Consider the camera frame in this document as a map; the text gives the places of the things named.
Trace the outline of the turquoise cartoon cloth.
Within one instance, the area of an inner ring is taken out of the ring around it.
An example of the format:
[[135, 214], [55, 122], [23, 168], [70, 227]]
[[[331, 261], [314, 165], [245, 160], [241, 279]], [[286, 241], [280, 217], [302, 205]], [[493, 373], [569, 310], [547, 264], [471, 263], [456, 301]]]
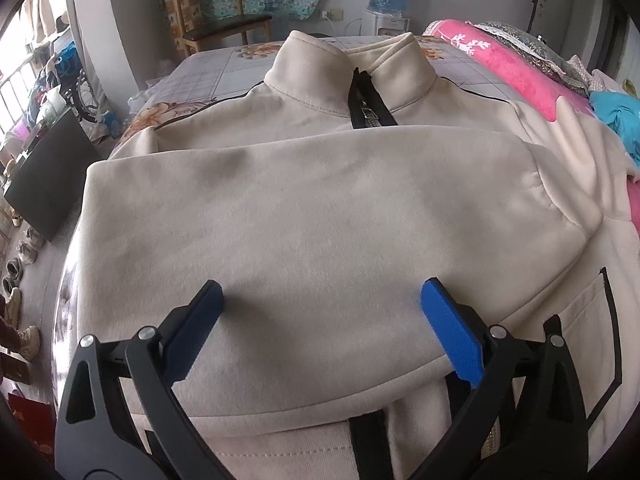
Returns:
[[608, 125], [622, 140], [636, 166], [640, 162], [640, 104], [626, 93], [593, 91], [589, 103], [597, 118]]

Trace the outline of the beige zip jacket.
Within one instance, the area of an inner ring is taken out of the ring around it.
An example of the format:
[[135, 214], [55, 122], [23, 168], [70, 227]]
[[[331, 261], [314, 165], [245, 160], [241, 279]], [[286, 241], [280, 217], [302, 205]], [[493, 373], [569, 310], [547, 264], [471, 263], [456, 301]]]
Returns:
[[592, 462], [639, 404], [639, 233], [622, 141], [439, 77], [412, 35], [352, 50], [292, 32], [244, 96], [92, 165], [77, 331], [159, 323], [207, 281], [226, 307], [176, 393], [239, 479], [353, 479], [348, 423], [382, 412], [397, 479], [451, 424], [420, 308], [438, 278], [488, 324], [557, 315]]

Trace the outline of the bicycle by window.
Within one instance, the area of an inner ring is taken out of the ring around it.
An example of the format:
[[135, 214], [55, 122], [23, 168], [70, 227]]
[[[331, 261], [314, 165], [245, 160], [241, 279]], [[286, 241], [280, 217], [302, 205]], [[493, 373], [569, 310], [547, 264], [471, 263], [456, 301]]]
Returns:
[[60, 52], [53, 52], [51, 45], [39, 47], [35, 60], [43, 61], [28, 95], [26, 117], [31, 125], [36, 122], [46, 93], [58, 89], [66, 106], [73, 108], [77, 116], [96, 124], [99, 121], [100, 106], [96, 100], [80, 56], [71, 41]]

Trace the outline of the grey patterned pillow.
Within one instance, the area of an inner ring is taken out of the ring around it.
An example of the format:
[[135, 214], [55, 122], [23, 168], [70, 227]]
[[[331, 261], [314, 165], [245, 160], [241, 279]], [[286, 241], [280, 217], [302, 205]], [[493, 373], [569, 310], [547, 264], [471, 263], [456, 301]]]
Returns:
[[588, 98], [590, 90], [585, 70], [561, 58], [542, 40], [501, 22], [481, 22], [475, 24], [475, 27], [496, 38], [558, 84]]

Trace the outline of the pink floral blanket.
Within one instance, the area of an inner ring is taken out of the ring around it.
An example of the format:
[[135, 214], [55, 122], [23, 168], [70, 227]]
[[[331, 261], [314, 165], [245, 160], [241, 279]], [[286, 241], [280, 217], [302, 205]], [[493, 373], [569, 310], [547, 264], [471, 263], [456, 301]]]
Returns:
[[638, 226], [639, 169], [620, 137], [597, 118], [584, 98], [473, 25], [437, 20], [426, 26], [424, 34], [451, 44], [518, 92], [524, 100], [511, 106], [525, 130], [524, 138], [558, 155], [612, 216]]

